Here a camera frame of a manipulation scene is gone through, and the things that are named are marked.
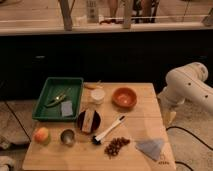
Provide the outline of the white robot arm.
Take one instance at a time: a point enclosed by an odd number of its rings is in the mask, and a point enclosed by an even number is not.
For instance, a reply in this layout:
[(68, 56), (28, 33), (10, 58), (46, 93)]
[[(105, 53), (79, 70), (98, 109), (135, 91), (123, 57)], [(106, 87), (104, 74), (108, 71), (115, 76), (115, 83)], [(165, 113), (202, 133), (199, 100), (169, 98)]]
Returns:
[(207, 78), (208, 69), (200, 62), (174, 68), (166, 74), (166, 86), (157, 95), (165, 126), (172, 123), (176, 116), (175, 108), (186, 99), (213, 114), (213, 87), (205, 84)]

